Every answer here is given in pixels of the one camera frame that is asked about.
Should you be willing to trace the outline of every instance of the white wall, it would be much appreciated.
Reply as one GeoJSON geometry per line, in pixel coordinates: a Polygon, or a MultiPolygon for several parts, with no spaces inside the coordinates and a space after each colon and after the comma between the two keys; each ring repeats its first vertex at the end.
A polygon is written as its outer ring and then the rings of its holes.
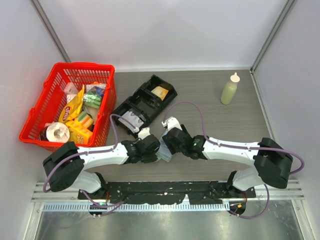
{"type": "Polygon", "coordinates": [[[296,174],[320,224],[320,1],[299,0],[256,76],[279,143],[305,159],[296,174]]]}
{"type": "Polygon", "coordinates": [[[56,47],[28,0],[0,1],[0,238],[21,239],[35,184],[49,152],[19,133],[56,62],[56,47]]]}
{"type": "Polygon", "coordinates": [[[117,70],[253,64],[286,0],[40,0],[72,61],[117,70]]]}

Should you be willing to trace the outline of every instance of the snack bag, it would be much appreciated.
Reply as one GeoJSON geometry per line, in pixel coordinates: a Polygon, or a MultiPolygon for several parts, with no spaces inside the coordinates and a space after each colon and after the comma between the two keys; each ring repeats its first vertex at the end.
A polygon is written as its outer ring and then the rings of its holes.
{"type": "Polygon", "coordinates": [[[85,93],[85,85],[82,85],[81,91],[62,109],[59,116],[59,122],[65,124],[66,122],[76,118],[82,109],[83,97],[85,93]]]}

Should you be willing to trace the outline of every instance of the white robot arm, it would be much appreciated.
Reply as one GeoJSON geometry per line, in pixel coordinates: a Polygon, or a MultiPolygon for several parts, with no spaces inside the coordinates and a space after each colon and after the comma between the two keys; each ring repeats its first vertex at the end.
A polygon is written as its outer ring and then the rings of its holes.
{"type": "Polygon", "coordinates": [[[162,139],[171,154],[182,152],[195,160],[221,159],[249,165],[250,167],[245,170],[231,173],[228,181],[236,190],[246,191],[262,184],[281,189],[287,187],[293,158],[289,154],[258,150],[261,146],[281,149],[269,138],[263,138],[261,142],[242,143],[209,137],[211,142],[216,143],[212,144],[203,135],[191,137],[186,128],[174,117],[168,118],[162,125],[168,130],[162,139]],[[226,145],[241,148],[230,148],[226,145]]]}
{"type": "Polygon", "coordinates": [[[76,147],[74,142],[67,142],[43,161],[43,167],[49,178],[50,189],[59,192],[72,187],[85,190],[89,194],[95,193],[99,198],[104,192],[99,192],[105,183],[99,173],[88,173],[87,169],[109,165],[129,163],[152,163],[158,160],[156,152],[160,142],[150,129],[143,128],[138,134],[138,141],[124,140],[116,146],[76,147]],[[56,166],[67,157],[71,159],[61,166],[56,166]]]}

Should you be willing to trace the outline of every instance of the black mounting plate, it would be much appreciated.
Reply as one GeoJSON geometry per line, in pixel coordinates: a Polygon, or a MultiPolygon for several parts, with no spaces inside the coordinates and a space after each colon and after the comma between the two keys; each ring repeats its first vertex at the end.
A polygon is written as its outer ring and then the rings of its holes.
{"type": "MultiPolygon", "coordinates": [[[[238,196],[232,196],[226,182],[219,181],[147,181],[147,182],[108,182],[107,189],[112,204],[124,201],[125,204],[180,204],[188,195],[191,205],[220,204],[221,199],[255,198],[255,189],[249,188],[238,196]]],[[[86,197],[79,193],[78,198],[86,197]]]]}

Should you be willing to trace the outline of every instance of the gray tabletop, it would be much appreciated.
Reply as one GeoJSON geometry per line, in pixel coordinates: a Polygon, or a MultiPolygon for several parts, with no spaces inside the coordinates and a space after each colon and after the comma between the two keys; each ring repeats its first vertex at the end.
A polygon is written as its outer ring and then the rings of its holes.
{"type": "MultiPolygon", "coordinates": [[[[206,132],[210,137],[234,142],[259,142],[269,137],[267,125],[248,70],[237,70],[240,77],[238,89],[229,105],[220,102],[222,90],[235,73],[232,70],[120,72],[115,74],[116,107],[147,81],[152,74],[174,86],[178,95],[173,103],[192,101],[204,112],[206,132]]],[[[165,109],[150,125],[150,133],[160,137],[164,131],[161,121],[165,109]]],[[[184,124],[191,136],[202,135],[198,110],[190,104],[180,104],[168,116],[184,124]]],[[[133,140],[125,130],[117,127],[119,140],[133,140]]],[[[106,145],[113,145],[115,135],[110,128],[106,145]]],[[[200,181],[226,180],[230,172],[247,166],[227,160],[192,160],[176,154],[170,162],[105,165],[90,169],[99,172],[106,181],[200,181]]]]}

